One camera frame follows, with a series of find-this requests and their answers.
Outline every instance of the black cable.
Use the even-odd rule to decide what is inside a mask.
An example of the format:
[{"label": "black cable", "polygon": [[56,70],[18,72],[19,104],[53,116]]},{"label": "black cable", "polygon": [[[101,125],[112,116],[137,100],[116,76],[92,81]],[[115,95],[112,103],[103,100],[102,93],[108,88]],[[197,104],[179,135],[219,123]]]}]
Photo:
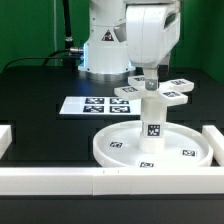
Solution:
[{"label": "black cable", "polygon": [[9,63],[7,63],[6,65],[5,65],[5,67],[3,68],[3,72],[11,65],[11,64],[13,64],[13,63],[16,63],[16,62],[18,62],[18,61],[25,61],[25,60],[43,60],[43,59],[48,59],[48,61],[49,60],[56,60],[56,59],[60,59],[60,60],[63,60],[65,57],[26,57],[26,58],[19,58],[19,59],[16,59],[16,60],[13,60],[13,61],[11,61],[11,62],[9,62]]},{"label": "black cable", "polygon": [[69,1],[63,0],[64,7],[64,20],[65,20],[65,48],[70,48],[74,46],[72,39],[71,31],[71,22],[70,22],[70,12],[69,12]]},{"label": "black cable", "polygon": [[48,57],[45,59],[45,61],[43,62],[42,66],[46,66],[46,65],[47,65],[48,61],[50,60],[49,58],[54,57],[55,55],[57,55],[57,54],[61,54],[61,53],[64,53],[64,52],[70,52],[70,49],[57,50],[57,51],[51,53],[51,54],[48,55]]}]

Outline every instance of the white circular tray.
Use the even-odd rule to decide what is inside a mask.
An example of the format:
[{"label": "white circular tray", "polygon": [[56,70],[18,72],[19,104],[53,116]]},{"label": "white circular tray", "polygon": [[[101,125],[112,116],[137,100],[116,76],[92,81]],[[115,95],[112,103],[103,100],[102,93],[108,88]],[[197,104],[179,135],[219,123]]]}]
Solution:
[{"label": "white circular tray", "polygon": [[93,140],[93,153],[103,167],[210,166],[213,150],[206,139],[190,128],[165,123],[164,150],[155,154],[139,148],[141,121],[108,126]]}]

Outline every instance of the black table surface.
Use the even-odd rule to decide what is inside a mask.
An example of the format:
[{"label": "black table surface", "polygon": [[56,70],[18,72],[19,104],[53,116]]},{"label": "black table surface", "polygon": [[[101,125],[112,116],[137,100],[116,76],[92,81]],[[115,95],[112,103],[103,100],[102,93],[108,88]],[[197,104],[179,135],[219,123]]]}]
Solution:
[{"label": "black table surface", "polygon": [[[224,85],[206,73],[171,69],[166,79],[195,83],[189,102],[168,108],[167,121],[201,131],[224,131]],[[127,80],[101,82],[60,67],[13,67],[0,75],[0,124],[13,142],[1,167],[96,167],[92,140],[110,124],[130,117],[62,116],[66,96],[114,96]],[[0,223],[224,223],[223,195],[0,197]]]}]

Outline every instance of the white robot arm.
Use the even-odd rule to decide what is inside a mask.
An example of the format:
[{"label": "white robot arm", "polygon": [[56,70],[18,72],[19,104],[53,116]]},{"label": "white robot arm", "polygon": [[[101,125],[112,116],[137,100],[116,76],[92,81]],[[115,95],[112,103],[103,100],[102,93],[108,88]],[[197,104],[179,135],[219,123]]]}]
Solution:
[{"label": "white robot arm", "polygon": [[117,80],[143,67],[146,79],[155,80],[146,88],[155,90],[157,66],[168,64],[179,38],[179,1],[90,0],[90,36],[79,70],[90,78]]},{"label": "white robot arm", "polygon": [[158,65],[169,64],[170,51],[180,36],[178,0],[124,0],[128,7],[126,31],[128,56],[142,67],[147,90],[158,88]]}]

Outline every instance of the green background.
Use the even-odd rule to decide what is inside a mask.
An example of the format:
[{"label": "green background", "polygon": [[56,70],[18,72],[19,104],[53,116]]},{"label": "green background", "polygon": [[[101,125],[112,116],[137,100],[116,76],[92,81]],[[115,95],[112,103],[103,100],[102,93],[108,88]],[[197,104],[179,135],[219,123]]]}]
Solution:
[{"label": "green background", "polygon": [[[75,46],[82,46],[89,35],[89,0],[69,3]],[[62,49],[61,0],[57,0],[57,21],[57,45]],[[198,68],[224,82],[224,0],[184,0],[181,23],[181,37],[173,49],[171,66]],[[0,71],[11,60],[45,57],[53,51],[54,0],[0,1]],[[41,62],[22,64],[40,65]]]}]

